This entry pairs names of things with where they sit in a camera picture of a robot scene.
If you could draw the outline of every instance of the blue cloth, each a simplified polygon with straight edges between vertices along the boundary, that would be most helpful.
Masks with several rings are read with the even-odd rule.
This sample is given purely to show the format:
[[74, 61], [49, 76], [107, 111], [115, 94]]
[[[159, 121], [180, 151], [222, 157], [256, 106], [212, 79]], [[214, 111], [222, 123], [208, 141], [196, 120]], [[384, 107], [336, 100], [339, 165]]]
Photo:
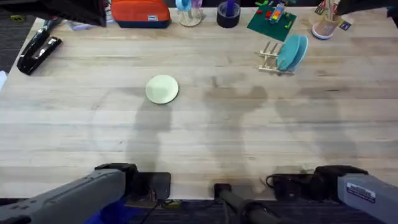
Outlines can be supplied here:
[[118, 200], [104, 207], [94, 214], [85, 224], [125, 224], [138, 211], [136, 208], [126, 207], [125, 200]]

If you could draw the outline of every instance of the gray robot arm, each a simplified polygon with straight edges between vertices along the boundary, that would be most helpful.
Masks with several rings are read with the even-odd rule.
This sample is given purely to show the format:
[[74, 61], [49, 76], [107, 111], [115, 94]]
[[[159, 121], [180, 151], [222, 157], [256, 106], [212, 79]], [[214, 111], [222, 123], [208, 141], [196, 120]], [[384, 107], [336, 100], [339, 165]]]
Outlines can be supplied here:
[[135, 165], [103, 165], [90, 175], [25, 201], [0, 207], [0, 223], [83, 223], [97, 211], [119, 200], [128, 188]]
[[387, 224], [398, 223], [398, 188], [375, 176], [346, 174], [339, 177], [338, 198]]

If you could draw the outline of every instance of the black tape roll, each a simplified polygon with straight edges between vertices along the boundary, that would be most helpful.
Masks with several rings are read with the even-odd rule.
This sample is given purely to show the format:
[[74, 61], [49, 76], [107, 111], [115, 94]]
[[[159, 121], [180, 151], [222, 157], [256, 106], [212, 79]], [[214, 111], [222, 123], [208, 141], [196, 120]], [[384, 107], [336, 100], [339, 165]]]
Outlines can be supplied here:
[[239, 23], [240, 15], [241, 7], [239, 4], [234, 3], [234, 15], [226, 17], [226, 2], [222, 2], [217, 9], [217, 23], [224, 28], [235, 27]]

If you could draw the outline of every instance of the stapler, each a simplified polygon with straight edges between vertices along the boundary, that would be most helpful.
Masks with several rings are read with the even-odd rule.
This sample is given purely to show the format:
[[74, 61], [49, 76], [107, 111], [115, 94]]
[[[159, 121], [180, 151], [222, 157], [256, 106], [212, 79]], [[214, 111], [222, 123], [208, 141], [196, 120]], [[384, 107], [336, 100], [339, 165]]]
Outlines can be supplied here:
[[57, 37], [50, 37], [50, 31], [62, 19], [55, 18], [46, 20], [41, 29], [29, 41], [18, 58], [17, 68], [26, 75], [32, 72], [61, 44], [62, 40]]

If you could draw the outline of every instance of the orange pouch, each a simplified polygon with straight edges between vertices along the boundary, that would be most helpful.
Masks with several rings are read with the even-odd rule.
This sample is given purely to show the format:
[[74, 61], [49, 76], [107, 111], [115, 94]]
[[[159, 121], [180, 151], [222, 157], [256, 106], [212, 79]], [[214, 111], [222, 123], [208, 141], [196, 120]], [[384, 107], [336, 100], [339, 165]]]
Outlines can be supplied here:
[[111, 12], [122, 28], [166, 28], [171, 22], [162, 0], [112, 0]]

